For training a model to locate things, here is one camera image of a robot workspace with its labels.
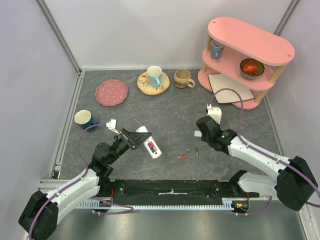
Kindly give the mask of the white battery cover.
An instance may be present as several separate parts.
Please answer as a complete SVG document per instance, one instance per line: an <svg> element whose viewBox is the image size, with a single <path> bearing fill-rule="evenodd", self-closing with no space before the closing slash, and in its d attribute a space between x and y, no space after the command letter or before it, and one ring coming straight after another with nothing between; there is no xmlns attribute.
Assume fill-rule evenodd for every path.
<svg viewBox="0 0 320 240"><path fill-rule="evenodd" d="M202 133L201 133L199 130L196 130L196 131L194 132L194 136L195 136L195 137L201 137L201 136L202 136Z"/></svg>

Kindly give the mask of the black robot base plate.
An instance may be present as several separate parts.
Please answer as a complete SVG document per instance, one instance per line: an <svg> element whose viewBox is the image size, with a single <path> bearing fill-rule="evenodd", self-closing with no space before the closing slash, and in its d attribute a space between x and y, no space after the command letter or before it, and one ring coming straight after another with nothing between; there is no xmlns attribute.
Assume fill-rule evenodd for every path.
<svg viewBox="0 0 320 240"><path fill-rule="evenodd" d="M99 198L112 197L116 204L135 206L220 205L223 198L258 198L232 180L116 179L100 187Z"/></svg>

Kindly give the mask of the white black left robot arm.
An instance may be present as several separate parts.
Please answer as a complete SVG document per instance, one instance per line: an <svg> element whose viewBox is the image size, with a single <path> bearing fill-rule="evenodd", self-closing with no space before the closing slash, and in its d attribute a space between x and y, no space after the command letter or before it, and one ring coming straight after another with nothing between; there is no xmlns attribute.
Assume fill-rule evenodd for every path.
<svg viewBox="0 0 320 240"><path fill-rule="evenodd" d="M127 150L139 148L151 136L148 131L121 129L112 145L101 142L95 147L91 162L86 163L79 175L47 193L34 192L18 219L28 238L48 239L61 220L82 202L96 195L106 196L110 191L112 164Z"/></svg>

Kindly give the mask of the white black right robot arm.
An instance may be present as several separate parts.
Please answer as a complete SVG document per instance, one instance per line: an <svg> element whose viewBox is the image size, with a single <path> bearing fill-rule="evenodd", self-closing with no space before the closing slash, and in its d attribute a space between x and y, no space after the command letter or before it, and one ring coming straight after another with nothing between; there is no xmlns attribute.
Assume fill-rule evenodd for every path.
<svg viewBox="0 0 320 240"><path fill-rule="evenodd" d="M245 192L277 197L293 211L300 211L309 204L309 198L318 192L318 183L308 165L301 157L288 158L272 153L246 140L231 129L221 130L209 115L196 121L201 140L217 152L241 159L260 169L265 175L245 172L229 184L235 197Z"/></svg>

